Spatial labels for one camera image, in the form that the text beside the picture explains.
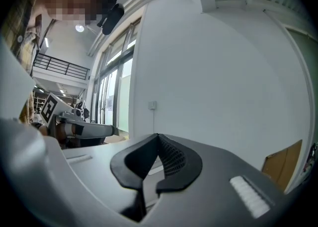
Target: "black metal railing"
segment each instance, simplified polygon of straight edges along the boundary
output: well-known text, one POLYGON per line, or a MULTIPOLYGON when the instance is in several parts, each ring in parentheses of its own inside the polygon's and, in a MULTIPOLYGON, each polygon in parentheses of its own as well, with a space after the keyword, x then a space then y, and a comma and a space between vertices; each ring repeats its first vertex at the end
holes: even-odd
POLYGON ((81 78, 86 80, 88 68, 78 66, 61 59, 53 58, 48 55, 39 53, 33 62, 34 67, 43 68, 59 74, 81 78))

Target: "gray plastic surface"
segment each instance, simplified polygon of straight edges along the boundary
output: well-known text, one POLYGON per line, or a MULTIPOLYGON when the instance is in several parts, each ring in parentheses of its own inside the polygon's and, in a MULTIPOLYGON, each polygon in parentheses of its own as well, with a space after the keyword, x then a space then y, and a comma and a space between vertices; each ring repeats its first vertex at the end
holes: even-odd
MULTIPOLYGON (((44 223, 49 226, 137 226, 120 214, 134 206, 137 192, 120 186, 109 163, 117 152, 147 136, 62 152, 54 138, 42 137, 32 127, 0 120, 0 131, 4 172, 27 208, 44 223)), ((139 226, 268 226, 291 203, 268 177, 234 154, 167 136, 201 156, 202 172, 185 190, 162 193, 139 226), (239 175, 246 177, 271 202, 268 213, 252 218, 229 183, 232 177, 239 175)), ((148 175, 144 182, 155 187, 159 175, 162 171, 148 175)))

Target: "white wall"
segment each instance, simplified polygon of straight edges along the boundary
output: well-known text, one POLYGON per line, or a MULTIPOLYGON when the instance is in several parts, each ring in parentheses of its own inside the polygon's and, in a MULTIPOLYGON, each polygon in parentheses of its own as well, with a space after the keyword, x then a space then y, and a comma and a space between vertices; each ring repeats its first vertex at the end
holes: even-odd
POLYGON ((154 0, 143 15, 131 76, 130 137, 155 132, 227 149, 261 169, 308 141, 310 105, 290 42, 262 11, 199 14, 191 0, 154 0))
POLYGON ((89 57, 87 52, 95 35, 87 28, 84 32, 79 33, 75 30, 75 26, 59 21, 47 37, 50 39, 50 44, 46 55, 85 68, 92 68, 94 58, 89 57))

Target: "window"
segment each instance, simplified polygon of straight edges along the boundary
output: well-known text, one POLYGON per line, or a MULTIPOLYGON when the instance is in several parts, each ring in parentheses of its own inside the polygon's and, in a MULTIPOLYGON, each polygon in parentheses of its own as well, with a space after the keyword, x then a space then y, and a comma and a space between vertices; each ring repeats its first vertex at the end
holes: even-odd
POLYGON ((115 134, 128 138, 130 74, 140 20, 132 23, 103 52, 92 99, 92 120, 113 125, 115 134))

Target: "man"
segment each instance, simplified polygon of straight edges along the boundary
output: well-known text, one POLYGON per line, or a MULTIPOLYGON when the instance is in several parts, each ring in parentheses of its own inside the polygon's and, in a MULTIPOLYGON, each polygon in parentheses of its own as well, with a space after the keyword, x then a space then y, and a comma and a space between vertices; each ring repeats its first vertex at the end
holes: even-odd
MULTIPOLYGON (((96 20, 99 14, 106 14, 117 0, 16 0, 1 25, 1 33, 23 68, 32 76, 32 60, 39 50, 42 14, 52 19, 74 21, 85 24, 96 20)), ((20 114, 25 124, 33 120, 33 97, 29 99, 20 114)), ((47 134, 46 127, 37 127, 47 134)))

